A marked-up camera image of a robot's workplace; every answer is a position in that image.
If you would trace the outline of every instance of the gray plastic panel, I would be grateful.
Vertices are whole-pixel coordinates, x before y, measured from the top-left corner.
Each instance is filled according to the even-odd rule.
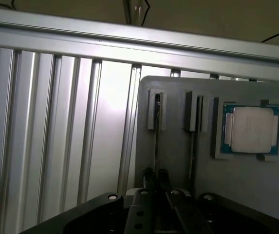
[[[222,121],[214,108],[217,106],[217,98],[220,106],[223,101],[259,105],[260,100],[264,99],[279,104],[279,83],[144,78],[139,86],[136,186],[141,184],[143,170],[148,166],[153,167],[155,132],[147,128],[150,89],[165,90],[167,93],[166,127],[160,133],[159,165],[160,168],[168,169],[172,186],[190,189],[188,177],[190,156],[193,152],[196,158],[192,162],[196,163],[196,170],[193,171],[195,196],[204,192],[217,193],[279,219],[279,152],[274,162],[243,154],[233,155],[232,160],[216,159],[215,149],[218,147],[215,139],[218,136],[216,143],[220,143],[219,127]],[[198,101],[203,104],[202,124],[199,124],[197,119],[198,128],[195,132],[184,129],[186,94],[190,92],[202,97]],[[191,113],[197,110],[196,106],[191,109]],[[208,122],[204,128],[203,119],[206,118]]]

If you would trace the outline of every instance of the screw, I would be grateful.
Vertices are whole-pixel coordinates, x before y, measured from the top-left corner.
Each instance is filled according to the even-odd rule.
[[[115,200],[115,199],[117,199],[117,196],[116,196],[116,195],[110,195],[110,196],[108,196],[108,198],[109,198],[110,200]]]
[[[172,190],[170,193],[171,193],[171,194],[174,194],[174,195],[178,195],[178,194],[179,194],[179,191],[177,191],[177,190]]]
[[[213,200],[213,197],[211,196],[211,195],[205,195],[204,196],[204,199],[206,199],[206,200]]]

